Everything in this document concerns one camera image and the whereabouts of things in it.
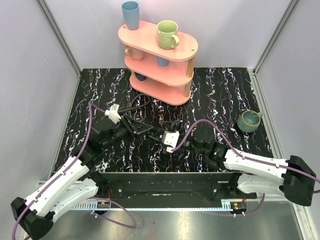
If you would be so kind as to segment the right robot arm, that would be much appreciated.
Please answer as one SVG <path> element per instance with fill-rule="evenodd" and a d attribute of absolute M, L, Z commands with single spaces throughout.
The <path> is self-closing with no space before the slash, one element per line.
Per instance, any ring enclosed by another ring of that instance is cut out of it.
<path fill-rule="evenodd" d="M 211 168 L 239 171 L 236 181 L 227 185 L 228 195 L 239 198 L 243 194 L 262 193 L 279 195 L 288 201 L 309 207 L 312 204 L 317 176 L 299 156 L 288 159 L 264 157 L 234 148 L 229 141 L 216 141 L 215 132 L 221 133 L 212 122 L 201 119 L 201 126 L 194 123 L 187 133 L 178 130 L 155 131 L 169 153 L 184 147 L 202 155 Z"/>

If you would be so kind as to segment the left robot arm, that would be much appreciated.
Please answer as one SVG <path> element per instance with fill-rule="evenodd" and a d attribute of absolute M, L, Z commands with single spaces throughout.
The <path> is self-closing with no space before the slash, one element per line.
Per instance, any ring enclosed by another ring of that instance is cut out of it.
<path fill-rule="evenodd" d="M 89 120 L 82 147 L 46 183 L 26 198 L 16 197 L 10 204 L 14 229 L 22 227 L 32 240 L 43 238 L 54 223 L 75 205 L 89 198 L 111 193 L 109 180 L 95 171 L 105 150 L 122 140 L 151 132 L 153 126 L 125 114 L 116 120 Z"/>

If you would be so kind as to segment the black marble mat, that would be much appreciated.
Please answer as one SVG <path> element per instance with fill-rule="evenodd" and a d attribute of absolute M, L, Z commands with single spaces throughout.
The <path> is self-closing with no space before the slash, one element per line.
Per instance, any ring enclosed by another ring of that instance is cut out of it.
<path fill-rule="evenodd" d="M 191 85 L 191 97 L 181 106 L 171 106 L 157 99 L 146 102 L 130 85 L 127 68 L 87 68 L 77 87 L 62 144 L 53 167 L 60 169 L 75 147 L 83 145 L 88 120 L 88 103 L 93 102 L 95 119 L 102 110 L 118 104 L 122 110 L 131 103 L 141 105 L 133 112 L 138 120 L 163 128 L 162 121 L 183 121 L 183 131 L 197 120 L 208 120 L 225 134 L 238 150 L 271 158 L 273 152 L 265 126 L 253 133 L 243 133 L 237 126 L 238 116 L 246 111 L 259 111 L 248 70 L 242 67 L 197 67 Z M 164 153 L 162 145 L 142 137 L 121 141 L 105 151 L 96 166 L 101 172 L 209 172 L 203 157 L 185 149 Z"/>

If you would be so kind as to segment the teal ceramic cup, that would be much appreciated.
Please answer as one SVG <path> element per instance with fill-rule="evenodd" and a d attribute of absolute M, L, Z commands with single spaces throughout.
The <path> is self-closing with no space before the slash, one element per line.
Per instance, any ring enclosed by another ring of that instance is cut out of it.
<path fill-rule="evenodd" d="M 244 133 L 252 133 L 259 127 L 262 116 L 262 112 L 246 110 L 238 117 L 237 126 Z"/>

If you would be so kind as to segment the dark blue cup lower shelf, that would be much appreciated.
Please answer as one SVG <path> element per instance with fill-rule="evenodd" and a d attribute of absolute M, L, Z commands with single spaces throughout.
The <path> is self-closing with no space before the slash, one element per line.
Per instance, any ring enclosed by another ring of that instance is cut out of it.
<path fill-rule="evenodd" d="M 147 79 L 147 77 L 146 76 L 144 76 L 144 75 L 142 75 L 142 74 L 140 74 L 140 73 L 135 73 L 135 77 L 139 80 L 139 81 L 145 81 L 146 79 Z"/>

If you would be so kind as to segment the pink three-tier shelf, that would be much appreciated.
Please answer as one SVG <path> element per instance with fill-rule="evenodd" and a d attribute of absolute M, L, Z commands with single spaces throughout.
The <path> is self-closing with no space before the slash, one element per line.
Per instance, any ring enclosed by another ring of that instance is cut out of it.
<path fill-rule="evenodd" d="M 131 70 L 131 86 L 146 95 L 169 105 L 185 104 L 191 97 L 191 84 L 194 76 L 194 64 L 198 51 L 197 40 L 183 32 L 177 33 L 180 44 L 170 50 L 158 45 L 157 26 L 154 23 L 140 21 L 137 30 L 129 30 L 123 24 L 118 30 L 118 37 L 126 47 L 145 52 L 141 61 L 125 56 L 124 62 Z M 169 60 L 167 66 L 159 66 L 157 57 Z M 139 81 L 135 73 L 146 76 Z"/>

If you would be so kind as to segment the blue cup middle shelf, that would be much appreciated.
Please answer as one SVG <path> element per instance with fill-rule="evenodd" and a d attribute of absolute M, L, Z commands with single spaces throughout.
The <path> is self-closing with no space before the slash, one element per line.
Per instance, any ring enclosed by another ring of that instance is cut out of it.
<path fill-rule="evenodd" d="M 169 60 L 160 56 L 156 57 L 157 64 L 161 67 L 166 67 L 169 65 Z"/>

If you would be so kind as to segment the pink mug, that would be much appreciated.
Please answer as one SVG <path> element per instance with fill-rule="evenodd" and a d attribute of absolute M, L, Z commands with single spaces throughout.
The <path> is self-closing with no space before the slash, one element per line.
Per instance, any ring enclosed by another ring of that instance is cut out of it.
<path fill-rule="evenodd" d="M 129 46 L 127 46 L 125 48 L 125 54 L 128 57 L 132 57 L 136 61 L 141 61 L 141 60 L 143 60 L 145 58 L 145 52 L 144 51 L 139 50 L 139 49 L 134 48 L 134 47 L 129 47 Z"/>

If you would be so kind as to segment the green mug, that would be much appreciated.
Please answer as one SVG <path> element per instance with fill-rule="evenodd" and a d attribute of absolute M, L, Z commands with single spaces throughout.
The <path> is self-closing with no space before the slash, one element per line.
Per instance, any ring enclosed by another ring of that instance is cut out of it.
<path fill-rule="evenodd" d="M 158 46 L 164 50 L 171 50 L 180 44 L 178 24 L 172 20 L 163 20 L 156 26 Z"/>

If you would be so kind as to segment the blue plastic tumbler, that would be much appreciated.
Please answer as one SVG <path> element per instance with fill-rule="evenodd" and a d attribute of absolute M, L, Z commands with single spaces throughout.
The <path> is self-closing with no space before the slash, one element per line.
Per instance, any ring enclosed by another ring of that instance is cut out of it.
<path fill-rule="evenodd" d="M 135 31 L 140 25 L 139 4 L 135 1 L 124 2 L 121 6 L 125 24 L 129 30 Z"/>

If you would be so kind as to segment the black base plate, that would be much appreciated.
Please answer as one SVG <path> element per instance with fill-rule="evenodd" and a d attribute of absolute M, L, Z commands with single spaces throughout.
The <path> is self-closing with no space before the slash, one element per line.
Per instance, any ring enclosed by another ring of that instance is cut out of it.
<path fill-rule="evenodd" d="M 257 198 L 256 193 L 238 190 L 238 172 L 92 172 L 85 176 L 97 183 L 99 197 L 111 197 L 126 209 L 213 208 L 221 207 L 221 200 Z"/>

